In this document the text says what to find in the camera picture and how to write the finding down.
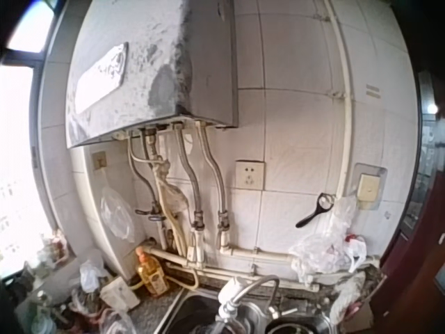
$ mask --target tap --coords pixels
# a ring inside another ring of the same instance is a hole
[[[238,315],[238,307],[241,304],[241,299],[255,288],[270,281],[273,281],[275,284],[273,286],[272,294],[270,295],[266,307],[264,308],[264,314],[271,313],[271,315],[273,316],[277,312],[277,307],[272,305],[272,303],[275,300],[278,287],[280,286],[280,279],[276,275],[264,276],[263,278],[250,283],[241,291],[237,292],[233,297],[231,297],[228,301],[220,306],[220,309],[218,311],[220,317],[224,321],[235,320]]]

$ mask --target cooking oil bottle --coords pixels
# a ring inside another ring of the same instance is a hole
[[[137,247],[136,254],[140,262],[137,272],[149,293],[155,298],[165,294],[170,289],[170,286],[159,261],[144,252],[143,247]]]

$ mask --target stainless steel sink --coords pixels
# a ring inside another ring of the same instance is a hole
[[[337,334],[337,329],[331,326],[329,320],[322,315],[295,314],[272,320],[270,316],[261,311],[265,304],[265,300],[246,298],[238,309],[238,319],[245,328],[249,328],[250,334],[267,334],[273,328],[283,327],[286,324],[303,325],[314,334]],[[211,325],[215,321],[219,307],[217,292],[206,289],[198,289],[194,292],[182,290],[168,309],[155,333],[205,333],[204,329],[199,331],[196,328]]]

